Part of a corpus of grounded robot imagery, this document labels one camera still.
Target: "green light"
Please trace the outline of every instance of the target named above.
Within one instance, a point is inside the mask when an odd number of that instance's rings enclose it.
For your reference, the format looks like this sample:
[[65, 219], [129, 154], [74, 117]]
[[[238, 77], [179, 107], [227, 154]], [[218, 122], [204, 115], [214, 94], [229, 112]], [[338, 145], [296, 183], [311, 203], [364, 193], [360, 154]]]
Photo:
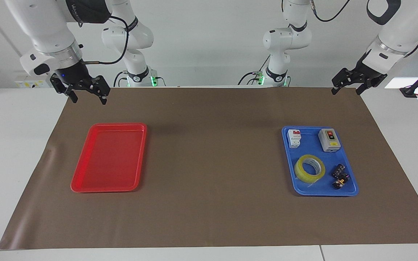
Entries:
[[153, 87], [157, 86], [157, 80], [153, 76], [151, 76], [151, 84], [152, 84]]

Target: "tray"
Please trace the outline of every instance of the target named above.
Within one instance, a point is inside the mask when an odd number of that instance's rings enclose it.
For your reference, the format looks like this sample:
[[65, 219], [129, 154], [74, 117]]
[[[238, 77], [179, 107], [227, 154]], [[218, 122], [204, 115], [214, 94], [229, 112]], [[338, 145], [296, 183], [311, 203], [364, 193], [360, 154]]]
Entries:
[[[288, 146], [287, 133], [289, 129], [299, 129], [301, 131], [301, 145], [296, 149], [290, 149]], [[357, 195], [359, 193], [359, 187], [355, 180], [353, 170], [351, 169], [349, 161], [346, 157], [346, 152], [337, 130], [335, 130], [335, 132], [338, 140], [341, 143], [341, 149], [339, 149], [337, 152], [324, 152], [318, 137], [319, 131], [321, 129], [331, 129], [331, 127], [285, 126], [282, 129], [283, 143], [285, 144], [288, 165], [290, 168], [291, 179], [295, 191], [297, 191], [300, 195], [309, 196]], [[305, 154], [317, 156], [324, 162], [325, 165], [324, 177], [313, 184], [302, 182], [295, 175], [295, 163], [301, 156]], [[349, 174], [350, 176], [350, 180], [339, 190], [332, 186], [332, 183], [335, 181], [335, 179], [331, 175], [338, 164], [343, 164], [346, 167], [345, 173]], [[304, 165], [304, 169], [309, 173], [313, 172], [313, 168], [309, 165]]]
[[146, 140], [142, 123], [95, 124], [72, 179], [75, 192], [126, 192], [140, 181]]

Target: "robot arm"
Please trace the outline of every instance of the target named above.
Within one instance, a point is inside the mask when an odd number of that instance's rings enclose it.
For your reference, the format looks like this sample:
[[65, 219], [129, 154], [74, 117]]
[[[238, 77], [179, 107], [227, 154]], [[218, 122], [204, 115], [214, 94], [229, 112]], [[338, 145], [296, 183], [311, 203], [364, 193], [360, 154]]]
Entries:
[[307, 12], [310, 10], [309, 0], [285, 0], [283, 18], [287, 28], [276, 28], [264, 35], [264, 46], [270, 52], [270, 62], [263, 70], [264, 84], [282, 86], [287, 76], [290, 56], [287, 50], [301, 49], [309, 46], [312, 33], [307, 28]]
[[343, 68], [332, 79], [333, 94], [354, 83], [361, 84], [356, 90], [358, 95], [366, 89], [377, 87], [398, 61], [408, 57], [418, 48], [418, 1], [386, 1], [388, 8], [384, 12], [378, 10], [378, 6], [372, 8], [372, 0], [367, 2], [369, 17], [377, 24], [383, 25], [383, 28], [355, 68]]
[[111, 2], [113, 15], [123, 18], [128, 27], [115, 26], [104, 29], [101, 35], [104, 45], [122, 53], [128, 31], [130, 36], [123, 60], [126, 64], [127, 79], [130, 86], [156, 85], [153, 79], [153, 76], [156, 77], [156, 71], [146, 65], [144, 55], [138, 51], [138, 49], [151, 47], [154, 42], [154, 35], [133, 13], [130, 0], [112, 0]]
[[33, 49], [20, 58], [25, 71], [31, 76], [54, 72], [51, 83], [55, 90], [73, 102], [78, 99], [73, 90], [84, 90], [106, 104], [110, 88], [102, 76], [89, 75], [81, 46], [66, 23], [105, 23], [111, 16], [111, 4], [105, 0], [5, 0], [5, 3], [33, 43]]

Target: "red tray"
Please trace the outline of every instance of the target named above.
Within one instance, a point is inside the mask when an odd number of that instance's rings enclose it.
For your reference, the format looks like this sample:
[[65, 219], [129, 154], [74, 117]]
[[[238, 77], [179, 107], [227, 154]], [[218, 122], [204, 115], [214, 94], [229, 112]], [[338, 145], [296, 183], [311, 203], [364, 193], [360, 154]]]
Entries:
[[125, 192], [138, 186], [146, 125], [105, 123], [91, 127], [73, 175], [75, 192]]

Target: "tape roll core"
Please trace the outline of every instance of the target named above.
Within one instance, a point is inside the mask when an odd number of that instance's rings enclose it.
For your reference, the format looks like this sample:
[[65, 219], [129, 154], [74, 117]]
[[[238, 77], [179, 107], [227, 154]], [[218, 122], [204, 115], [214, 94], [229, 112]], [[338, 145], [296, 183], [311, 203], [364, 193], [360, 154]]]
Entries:
[[[311, 165], [315, 170], [315, 175], [307, 173], [303, 164]], [[318, 157], [314, 155], [303, 155], [295, 164], [295, 174], [302, 182], [315, 183], [325, 175], [325, 165]]]

